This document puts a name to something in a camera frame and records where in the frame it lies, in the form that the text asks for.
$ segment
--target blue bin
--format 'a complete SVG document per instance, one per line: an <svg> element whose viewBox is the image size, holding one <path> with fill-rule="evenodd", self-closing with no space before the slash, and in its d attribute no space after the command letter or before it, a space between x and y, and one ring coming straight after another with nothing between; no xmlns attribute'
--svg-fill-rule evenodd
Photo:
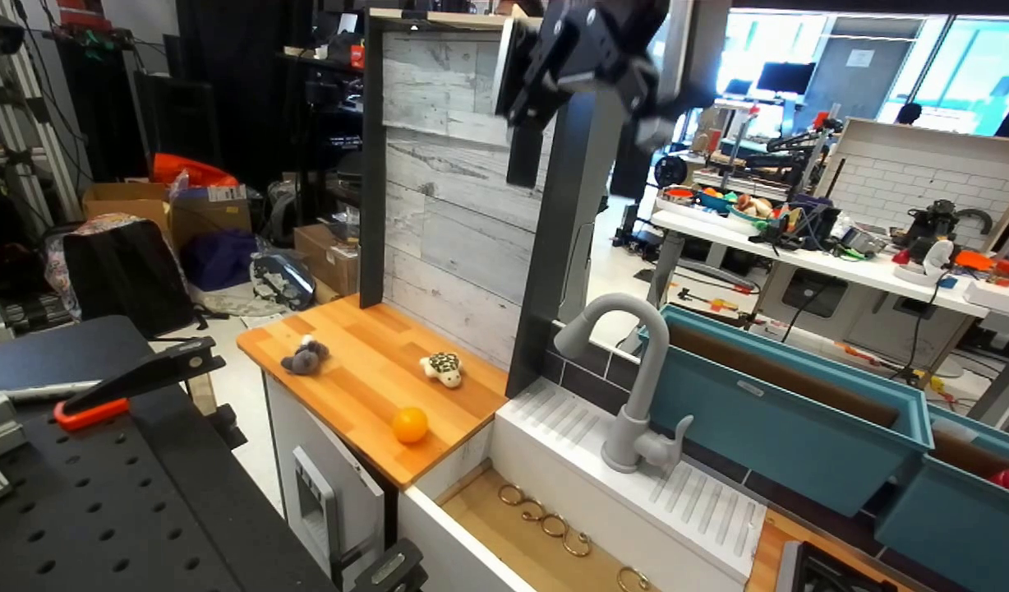
<svg viewBox="0 0 1009 592"><path fill-rule="evenodd" d="M694 416L691 440L843 518L854 518L888 480L899 484L933 449L923 392L713 318L664 316L677 337L686 331L757 364L828 384L848 399L848 408L863 408L877 422L674 346L652 408L657 427Z"/></svg>
<svg viewBox="0 0 1009 592"><path fill-rule="evenodd" d="M933 410L933 426L941 449L919 461L877 539L956 585L1009 588L1009 490L965 466L974 454L1009 466L1009 435L949 410Z"/></svg>

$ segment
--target red tool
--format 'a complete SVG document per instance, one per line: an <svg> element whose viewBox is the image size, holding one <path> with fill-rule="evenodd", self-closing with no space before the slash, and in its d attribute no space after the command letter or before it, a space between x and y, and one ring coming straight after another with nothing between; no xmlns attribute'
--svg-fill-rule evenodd
<svg viewBox="0 0 1009 592"><path fill-rule="evenodd" d="M228 363L218 358L210 353L210 346L212 346L212 340L194 340L194 341L181 341L175 350L164 350L164 353L150 354L147 363L141 363L141 364L135 364L135 370L127 370L116 380L99 382L96 388L89 388L89 392L82 392L68 400L59 400L52 408L52 422L63 430L75 435L75 430L104 426L119 416L127 416L132 410L127 399L135 399L135 395L143 395L143 392L153 392L153 388L224 370Z"/></svg>

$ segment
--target gray faucet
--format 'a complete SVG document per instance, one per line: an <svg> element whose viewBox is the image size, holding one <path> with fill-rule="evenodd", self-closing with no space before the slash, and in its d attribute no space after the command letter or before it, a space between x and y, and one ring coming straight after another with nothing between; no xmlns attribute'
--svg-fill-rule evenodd
<svg viewBox="0 0 1009 592"><path fill-rule="evenodd" d="M588 340L594 321L603 314L632 314L638 316L638 321L648 328L648 350L641 354L641 370L632 388L628 404L614 416L603 449L601 449L601 461L622 475L638 472L638 457L657 472L674 472L681 461L681 440L686 435L686 427L694 426L694 419L681 419L674 427L674 440L648 430L648 408L655 404L655 392L661 382L661 370L664 370L664 354L669 350L669 337L667 337L667 321L664 316L644 303L635 301L628 294L603 294L598 301L592 301L557 337L554 337L554 350L566 358L576 358Z"/></svg>

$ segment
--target white shiplap wall panel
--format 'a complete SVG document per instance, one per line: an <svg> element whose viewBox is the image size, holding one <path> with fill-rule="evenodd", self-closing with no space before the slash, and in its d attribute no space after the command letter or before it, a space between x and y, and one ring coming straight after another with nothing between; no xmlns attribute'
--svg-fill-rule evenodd
<svg viewBox="0 0 1009 592"><path fill-rule="evenodd" d="M520 306L475 291L420 257L385 249L385 301L488 363L510 363Z"/></svg>
<svg viewBox="0 0 1009 592"><path fill-rule="evenodd" d="M506 184L496 50L487 29L385 35L385 301L510 370L541 194Z"/></svg>
<svg viewBox="0 0 1009 592"><path fill-rule="evenodd" d="M830 200L877 227L906 227L913 206L952 200L1009 222L1009 142L852 122L819 187L843 163Z"/></svg>

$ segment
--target sink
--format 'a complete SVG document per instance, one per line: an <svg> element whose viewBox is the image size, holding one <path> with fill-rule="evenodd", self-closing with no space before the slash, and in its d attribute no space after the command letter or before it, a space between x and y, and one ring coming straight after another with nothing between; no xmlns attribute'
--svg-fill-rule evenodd
<svg viewBox="0 0 1009 592"><path fill-rule="evenodd" d="M546 532L493 525L496 509L475 509L474 525L452 509L456 496L488 503L498 484L520 488L592 539L594 567L586 569L614 574L601 588L617 588L625 574L655 588L741 588L766 507L686 461L669 477L611 472L601 461L609 426L611 416L540 380L407 488L396 499L396 529L423 548L426 588L546 588L537 569L566 574L549 552L514 558L514 548L537 548ZM537 546L498 542L487 529L531 537Z"/></svg>

